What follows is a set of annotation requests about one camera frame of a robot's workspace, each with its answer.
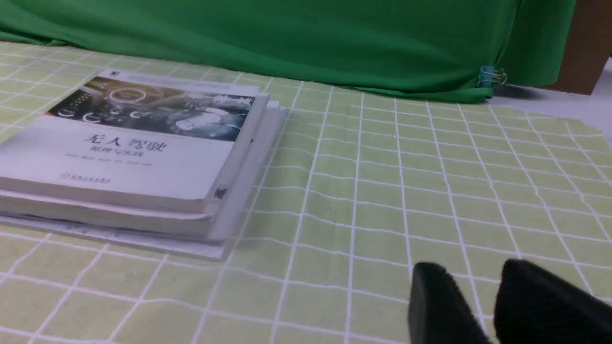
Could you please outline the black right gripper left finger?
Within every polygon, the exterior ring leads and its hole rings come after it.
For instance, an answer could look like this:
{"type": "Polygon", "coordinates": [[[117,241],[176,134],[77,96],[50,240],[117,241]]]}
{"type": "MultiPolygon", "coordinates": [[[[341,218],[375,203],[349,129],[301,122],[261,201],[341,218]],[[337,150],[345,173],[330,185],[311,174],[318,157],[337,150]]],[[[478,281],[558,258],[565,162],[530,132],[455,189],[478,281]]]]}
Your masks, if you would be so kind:
{"type": "Polygon", "coordinates": [[[454,278],[437,263],[413,268],[407,327],[412,344],[489,344],[454,278]]]}

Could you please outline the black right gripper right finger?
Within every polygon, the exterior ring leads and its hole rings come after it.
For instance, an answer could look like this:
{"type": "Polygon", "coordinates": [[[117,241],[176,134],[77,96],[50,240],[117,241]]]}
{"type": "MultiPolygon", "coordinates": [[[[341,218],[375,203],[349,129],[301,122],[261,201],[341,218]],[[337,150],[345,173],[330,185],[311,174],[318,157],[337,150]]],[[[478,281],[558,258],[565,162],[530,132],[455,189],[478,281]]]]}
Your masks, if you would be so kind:
{"type": "Polygon", "coordinates": [[[501,344],[612,341],[612,309],[608,304],[522,259],[503,264],[493,324],[501,344]]]}

